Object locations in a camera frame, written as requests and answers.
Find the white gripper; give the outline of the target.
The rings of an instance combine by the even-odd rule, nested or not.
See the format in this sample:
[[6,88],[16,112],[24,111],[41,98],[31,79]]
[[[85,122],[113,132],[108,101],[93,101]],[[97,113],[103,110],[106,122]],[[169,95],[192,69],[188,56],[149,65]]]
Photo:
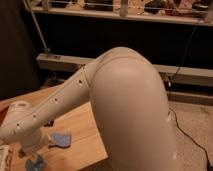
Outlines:
[[35,154],[48,143],[48,136],[41,129],[37,129],[20,140],[20,151],[26,156]]

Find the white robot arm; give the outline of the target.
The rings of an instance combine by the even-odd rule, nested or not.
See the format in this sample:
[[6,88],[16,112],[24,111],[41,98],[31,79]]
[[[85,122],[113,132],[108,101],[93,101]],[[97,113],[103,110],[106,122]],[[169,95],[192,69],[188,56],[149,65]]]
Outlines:
[[164,83],[137,51],[112,48],[38,105],[16,101],[0,113],[0,140],[30,155],[48,137],[41,127],[90,102],[113,171],[179,171]]

